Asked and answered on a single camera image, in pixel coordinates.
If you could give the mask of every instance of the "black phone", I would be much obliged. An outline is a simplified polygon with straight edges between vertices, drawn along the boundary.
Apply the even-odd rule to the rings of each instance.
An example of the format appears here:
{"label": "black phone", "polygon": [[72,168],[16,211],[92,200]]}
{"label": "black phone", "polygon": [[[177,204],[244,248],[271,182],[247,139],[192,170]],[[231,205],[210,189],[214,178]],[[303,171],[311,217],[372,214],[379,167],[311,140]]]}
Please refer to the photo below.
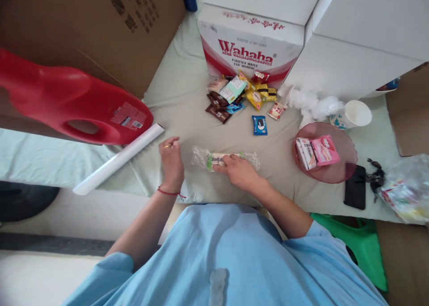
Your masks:
{"label": "black phone", "polygon": [[344,204],[365,210],[366,206],[366,170],[363,166],[357,166],[352,177],[345,182]]}

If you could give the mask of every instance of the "white cardboard tube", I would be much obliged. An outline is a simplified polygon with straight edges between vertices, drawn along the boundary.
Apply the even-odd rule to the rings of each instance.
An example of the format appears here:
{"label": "white cardboard tube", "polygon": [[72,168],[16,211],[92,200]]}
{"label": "white cardboard tube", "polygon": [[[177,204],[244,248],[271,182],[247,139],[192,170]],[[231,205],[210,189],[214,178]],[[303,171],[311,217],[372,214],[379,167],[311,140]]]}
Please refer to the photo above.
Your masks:
{"label": "white cardboard tube", "polygon": [[73,192],[77,195],[86,195],[103,183],[109,176],[120,169],[125,163],[133,158],[135,154],[145,148],[150,142],[161,135],[164,129],[156,124],[153,124],[143,134],[128,144],[122,151],[117,153],[94,173],[75,186]]}

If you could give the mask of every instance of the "red plastic basket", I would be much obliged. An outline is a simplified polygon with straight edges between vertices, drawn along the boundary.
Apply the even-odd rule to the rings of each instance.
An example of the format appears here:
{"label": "red plastic basket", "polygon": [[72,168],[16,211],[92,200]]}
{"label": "red plastic basket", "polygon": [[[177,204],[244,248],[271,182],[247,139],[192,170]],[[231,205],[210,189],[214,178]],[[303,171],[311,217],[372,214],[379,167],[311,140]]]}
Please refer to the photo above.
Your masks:
{"label": "red plastic basket", "polygon": [[[305,137],[311,140],[328,134],[331,135],[341,161],[332,165],[317,166],[312,170],[305,170],[299,161],[296,138]],[[311,123],[301,129],[296,134],[292,143],[292,155],[296,165],[304,174],[318,181],[331,184],[341,183],[351,178],[356,170],[356,163],[358,161],[358,153],[354,149],[354,144],[350,137],[344,131],[328,123]]]}

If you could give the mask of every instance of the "wrist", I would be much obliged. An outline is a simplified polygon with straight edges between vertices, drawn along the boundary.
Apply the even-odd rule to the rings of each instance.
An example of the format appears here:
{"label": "wrist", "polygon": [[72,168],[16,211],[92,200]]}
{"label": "wrist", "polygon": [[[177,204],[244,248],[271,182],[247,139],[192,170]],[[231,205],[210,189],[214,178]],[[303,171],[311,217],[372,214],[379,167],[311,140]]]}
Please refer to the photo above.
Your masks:
{"label": "wrist", "polygon": [[271,184],[266,178],[260,177],[256,182],[253,183],[249,193],[259,200],[264,197],[267,190],[271,187]]}
{"label": "wrist", "polygon": [[160,190],[167,193],[180,193],[182,188],[182,182],[163,182],[160,186]]}

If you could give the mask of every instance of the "red string bracelet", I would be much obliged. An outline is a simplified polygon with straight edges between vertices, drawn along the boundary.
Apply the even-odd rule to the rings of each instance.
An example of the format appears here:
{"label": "red string bracelet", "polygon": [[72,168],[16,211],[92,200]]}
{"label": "red string bracelet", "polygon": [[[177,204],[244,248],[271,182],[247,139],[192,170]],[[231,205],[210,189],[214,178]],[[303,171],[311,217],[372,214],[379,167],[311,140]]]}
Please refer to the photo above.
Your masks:
{"label": "red string bracelet", "polygon": [[183,196],[179,193],[168,193],[168,192],[164,192],[163,190],[160,189],[160,185],[158,186],[158,191],[161,192],[162,194],[166,194],[166,195],[173,195],[173,196],[180,196],[183,199],[186,199],[186,196]]}

